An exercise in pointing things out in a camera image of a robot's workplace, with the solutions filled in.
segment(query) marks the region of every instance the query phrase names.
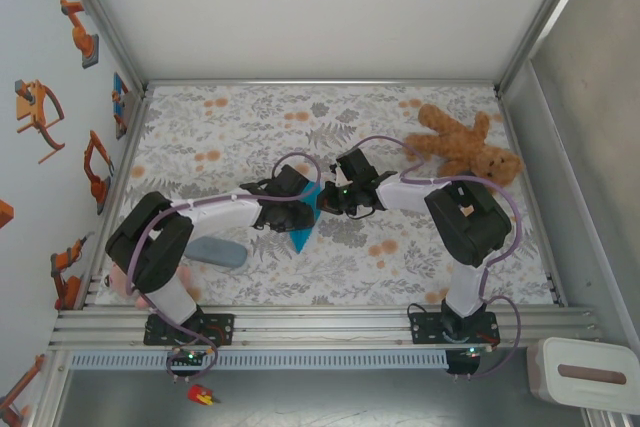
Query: teddy bear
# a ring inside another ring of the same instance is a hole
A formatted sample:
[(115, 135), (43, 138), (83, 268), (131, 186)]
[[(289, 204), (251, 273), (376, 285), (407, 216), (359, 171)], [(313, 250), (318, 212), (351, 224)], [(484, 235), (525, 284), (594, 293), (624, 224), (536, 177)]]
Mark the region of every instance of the teddy bear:
[[(448, 162), (438, 169), (441, 177), (471, 171), (504, 187), (524, 169), (522, 159), (513, 152), (484, 143), (490, 124), (486, 112), (478, 112), (473, 127), (468, 128), (435, 105), (424, 104), (420, 107), (418, 120), (438, 135), (412, 134), (405, 143), (426, 160), (431, 158), (431, 154), (446, 158)], [(412, 152), (406, 153), (409, 160), (415, 160)]]
[[(191, 271), (189, 270), (189, 267), (187, 267), (186, 265), (179, 265), (178, 268), (176, 269), (176, 275), (178, 276), (178, 279), (180, 279), (180, 282), (182, 283), (184, 288), (187, 290), (187, 292), (189, 292), (189, 295), (193, 297), (193, 289), (191, 285)], [(115, 263), (112, 264), (109, 275), (107, 275), (104, 278), (104, 284), (107, 287), (109, 287), (111, 290), (113, 290), (115, 293), (117, 293), (120, 297), (126, 299), (128, 298), (127, 291), (125, 289), (126, 283), (127, 283), (127, 274), (125, 274), (120, 269), (120, 267), (118, 267)], [(149, 307), (149, 304), (147, 304), (147, 301), (144, 300), (137, 292), (134, 293), (133, 295), (137, 296), (136, 302), (135, 302), (136, 308), (144, 310)]]

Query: metal frame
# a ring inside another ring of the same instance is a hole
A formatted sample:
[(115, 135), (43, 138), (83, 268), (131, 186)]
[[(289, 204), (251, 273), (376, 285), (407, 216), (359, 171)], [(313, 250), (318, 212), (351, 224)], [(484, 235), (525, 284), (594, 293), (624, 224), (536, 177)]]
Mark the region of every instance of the metal frame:
[[(151, 82), (149, 91), (163, 85), (185, 85), (186, 82), (168, 81)], [(212, 84), (269, 84), (288, 83), (286, 81), (192, 81), (190, 85)], [(305, 84), (379, 84), (395, 85), (429, 85), (438, 81), (389, 80), (389, 81), (297, 81)], [(457, 82), (459, 85), (487, 85), (486, 82)], [(128, 145), (125, 150), (120, 171), (128, 172), (133, 163), (135, 151), (142, 134), (144, 121), (149, 110), (149, 99), (145, 98), (134, 113), (135, 119), (128, 132)], [(516, 140), (507, 123), (509, 138)], [(70, 366), (70, 353), (79, 350), (158, 350), (157, 347), (146, 347), (142, 344), (144, 324), (148, 313), (132, 307), (96, 306), (97, 288), (102, 278), (98, 275), (105, 255), (104, 243), (108, 233), (113, 230), (117, 221), (119, 205), (124, 195), (127, 178), (120, 175), (114, 184), (111, 202), (103, 229), (100, 234), (99, 247), (92, 263), (91, 275), (82, 286), (78, 307), (82, 310), (63, 311), (54, 326), (50, 342), (50, 354), (55, 368), (47, 377), (47, 387), (39, 409), (38, 424), (55, 425), (55, 412), (52, 405), (64, 400), (64, 385)], [(533, 197), (529, 198), (531, 213), (540, 237), (546, 239), (544, 226), (535, 208)], [(540, 244), (541, 250), (548, 249), (548, 243)], [(543, 259), (552, 259), (551, 252), (545, 252)], [(555, 264), (545, 266), (555, 272)], [(559, 307), (558, 305), (520, 306), (523, 331), (522, 346), (528, 346), (541, 338), (560, 336), (599, 340), (602, 332), (592, 311), (584, 308)], [(394, 349), (411, 352), (424, 349), (424, 345), (414, 346), (409, 329), (409, 322), (404, 307), (239, 307), (216, 306), (204, 307), (206, 313), (227, 312), (236, 315), (234, 343), (225, 349), (234, 351), (255, 350), (289, 350), (289, 349), (342, 349), (342, 350), (380, 350)], [(427, 310), (437, 311), (438, 307), (428, 306)], [(503, 348), (513, 344), (515, 337), (515, 315), (505, 305), (492, 306), (501, 326)], [(450, 345), (433, 345), (432, 349), (442, 349)]]
[[(118, 30), (109, 20), (108, 11), (100, 0), (82, 0), (96, 26), (113, 50), (117, 61), (124, 67), (124, 72), (132, 81), (132, 89), (138, 93), (143, 91), (146, 79), (139, 66), (129, 56), (126, 44), (118, 34)], [(553, 25), (567, 0), (544, 0), (531, 26), (527, 30), (513, 58), (502, 75), (497, 91), (504, 92), (511, 84), (520, 67), (526, 62), (545, 32)], [(444, 81), (426, 80), (333, 80), (333, 81), (218, 81), (218, 83), (234, 84), (405, 84), (429, 85)], [(458, 85), (486, 84), (473, 81), (447, 81)], [(151, 82), (149, 90), (160, 85), (205, 85), (210, 81), (164, 81)], [(128, 133), (127, 149), (121, 165), (121, 172), (128, 172), (133, 162), (134, 153), (141, 134), (148, 102), (138, 105), (134, 113), (135, 119)], [(508, 135), (517, 148), (517, 141), (508, 123)], [(527, 188), (530, 182), (525, 177)], [(91, 275), (81, 287), (77, 307), (80, 311), (61, 312), (51, 339), (51, 350), (45, 372), (44, 391), (40, 402), (33, 409), (30, 419), (25, 425), (53, 426), (59, 405), (64, 401), (65, 385), (69, 372), (71, 353), (78, 349), (147, 349), (141, 343), (146, 314), (131, 307), (99, 308), (93, 304), (93, 292), (100, 277), (96, 276), (104, 260), (104, 242), (106, 236), (117, 219), (117, 206), (122, 201), (126, 187), (126, 176), (120, 175), (114, 185), (111, 202), (107, 206), (105, 222), (99, 238), (99, 245), (92, 262)], [(537, 204), (533, 196), (528, 199), (537, 228), (543, 227)], [(545, 251), (545, 258), (554, 274), (557, 269), (552, 262), (549, 244), (543, 230), (540, 247)], [(414, 349), (411, 332), (408, 328), (406, 312), (399, 307), (370, 308), (295, 308), (295, 307), (210, 307), (206, 312), (231, 312), (237, 316), (234, 345), (226, 347), (237, 350), (258, 349)], [(504, 346), (513, 342), (515, 318), (506, 306), (492, 307), (498, 314), (502, 327)], [(588, 309), (562, 308), (550, 306), (522, 306), (523, 344), (529, 345), (535, 340), (548, 336), (564, 336), (598, 340), (601, 335), (597, 319)], [(627, 426), (632, 425), (628, 416), (612, 415), (596, 411), (583, 411), (585, 423), (593, 426)]]

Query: white arm segment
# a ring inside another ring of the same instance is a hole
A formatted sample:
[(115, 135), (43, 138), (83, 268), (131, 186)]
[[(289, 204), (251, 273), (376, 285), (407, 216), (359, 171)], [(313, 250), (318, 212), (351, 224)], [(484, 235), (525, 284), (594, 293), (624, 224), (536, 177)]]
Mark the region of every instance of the white arm segment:
[[(243, 189), (236, 189), (229, 194), (249, 194)], [(173, 200), (172, 205), (191, 203), (184, 200)], [(193, 222), (193, 232), (189, 241), (205, 235), (212, 235), (220, 230), (234, 227), (251, 227), (258, 220), (262, 207), (257, 200), (227, 200), (200, 207), (190, 207), (180, 211), (180, 215), (189, 217)], [(186, 291), (178, 274), (174, 274), (169, 282), (158, 290), (149, 292), (147, 297), (176, 324), (184, 323), (197, 309), (189, 293)]]
[(437, 186), (405, 184), (400, 181), (400, 175), (396, 174), (383, 180), (376, 189), (376, 194), (382, 206), (387, 210), (401, 209), (420, 214), (429, 214), (424, 198), (445, 185), (447, 184), (439, 184)]
[[(445, 185), (416, 185), (405, 184), (400, 181), (398, 174), (384, 180), (376, 189), (378, 199), (387, 209), (402, 209), (429, 215), (429, 209), (424, 198), (431, 192), (441, 189)], [(453, 261), (451, 286), (447, 293), (447, 305), (460, 317), (468, 317), (482, 306), (480, 299), (480, 282), (485, 267), (475, 268)]]
[[(235, 189), (223, 195), (250, 195), (244, 189)], [(172, 200), (171, 205), (184, 204), (185, 200)], [(257, 200), (226, 200), (180, 211), (193, 222), (189, 241), (234, 227), (251, 227), (256, 223), (262, 207)]]
[(447, 305), (460, 317), (469, 317), (482, 307), (480, 283), (486, 267), (473, 267), (453, 261), (451, 286), (447, 292)]

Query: teddy bear head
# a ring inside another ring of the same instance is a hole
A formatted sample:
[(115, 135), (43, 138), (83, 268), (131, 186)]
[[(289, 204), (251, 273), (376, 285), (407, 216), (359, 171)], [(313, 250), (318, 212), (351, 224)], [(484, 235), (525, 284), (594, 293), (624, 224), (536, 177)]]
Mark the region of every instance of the teddy bear head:
[(500, 186), (509, 185), (524, 170), (520, 157), (492, 145), (484, 145), (470, 164), (474, 174)]

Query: patterned mat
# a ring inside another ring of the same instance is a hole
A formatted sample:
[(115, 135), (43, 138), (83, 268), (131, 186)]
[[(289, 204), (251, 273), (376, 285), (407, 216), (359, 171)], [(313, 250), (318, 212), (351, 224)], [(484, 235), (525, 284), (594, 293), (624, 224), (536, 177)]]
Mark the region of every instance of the patterned mat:
[[(282, 155), (303, 150), (324, 172), (358, 140), (385, 134), (398, 139), (429, 132), (417, 120), (423, 102), (436, 104), (465, 125), (475, 113), (492, 117), (488, 143), (508, 147), (491, 86), (221, 85), (158, 87), (147, 113), (130, 172), (120, 219), (147, 192), (198, 198), (228, 192), (270, 175)], [(363, 147), (379, 172), (401, 171), (409, 162), (395, 145)], [(434, 158), (417, 175), (436, 174)], [(309, 178), (310, 165), (292, 159)], [(552, 298), (517, 180), (507, 190), (524, 216), (517, 252), (494, 266), (487, 291), (518, 303), (549, 304)], [(499, 199), (506, 212), (508, 205)], [(184, 260), (193, 272), (199, 303), (274, 305), (405, 305), (439, 303), (447, 292), (452, 258), (429, 216), (381, 212), (353, 221), (322, 213), (302, 253), (288, 234), (237, 229), (219, 237), (249, 250), (248, 268), (228, 269)], [(105, 269), (110, 268), (105, 262)], [(126, 300), (102, 287), (98, 304)]]

